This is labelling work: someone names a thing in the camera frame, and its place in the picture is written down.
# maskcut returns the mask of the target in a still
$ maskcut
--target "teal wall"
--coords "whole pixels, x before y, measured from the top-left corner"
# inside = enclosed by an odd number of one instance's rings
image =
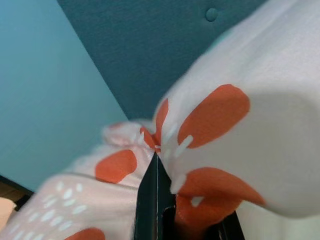
[[[31,190],[126,120],[56,0],[0,3],[0,175]]]

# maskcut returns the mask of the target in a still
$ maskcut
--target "polka dot fabric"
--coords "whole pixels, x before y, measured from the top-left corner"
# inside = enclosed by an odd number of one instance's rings
[[[0,240],[130,240],[154,152],[185,239],[200,240],[242,201],[319,214],[318,9],[268,1],[194,63],[153,122],[106,127],[104,143],[45,183]]]

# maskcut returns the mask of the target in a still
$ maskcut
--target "upholstered headboard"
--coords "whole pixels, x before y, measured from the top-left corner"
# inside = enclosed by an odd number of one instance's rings
[[[224,31],[266,0],[58,0],[129,119],[161,96]]]

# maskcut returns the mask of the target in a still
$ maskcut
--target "black object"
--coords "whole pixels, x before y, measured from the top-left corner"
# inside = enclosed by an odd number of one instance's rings
[[[13,187],[14,189],[19,190],[24,193],[24,196],[22,198],[20,198],[18,201],[14,202],[16,205],[14,210],[16,210],[16,211],[19,211],[20,208],[22,208],[22,206],[25,205],[26,202],[34,194],[33,191],[31,191],[31,190],[29,190],[29,189],[15,183],[14,181],[11,181],[10,179],[5,178],[4,176],[1,176],[1,175],[0,175],[0,183],[4,183],[6,185],[9,185],[9,186]]]
[[[179,240],[174,228],[176,201],[170,184],[155,154],[138,190],[134,240]],[[204,240],[245,240],[236,213],[210,227]]]

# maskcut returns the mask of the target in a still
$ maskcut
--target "orange dot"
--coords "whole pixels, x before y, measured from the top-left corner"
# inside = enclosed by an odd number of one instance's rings
[[[169,111],[169,101],[168,99],[164,100],[162,103],[161,107],[159,108],[159,111],[156,114],[155,117],[155,134],[150,134],[149,131],[145,127],[140,128],[140,133],[144,133],[144,141],[148,146],[155,150],[156,153],[160,152],[159,148],[155,148],[156,145],[160,146],[161,145],[161,131],[162,131],[162,126],[165,122],[166,116]]]
[[[108,183],[119,183],[137,168],[137,159],[131,150],[118,151],[105,157],[95,167],[95,178]]]
[[[65,238],[64,240],[106,240],[106,238],[103,231],[98,228],[92,227],[84,229],[82,231],[78,231],[77,233]]]
[[[194,197],[203,197],[192,204]],[[242,200],[264,205],[265,200],[240,178],[214,167],[203,167],[187,174],[176,197],[178,226],[193,238],[232,214]]]
[[[185,119],[178,133],[179,145],[191,135],[188,148],[205,145],[226,134],[246,116],[250,100],[241,89],[221,85],[210,93]]]
[[[151,148],[155,149],[155,140],[153,139],[153,136],[149,133],[149,131],[145,127],[140,128],[140,134],[144,134],[144,141],[145,143]]]

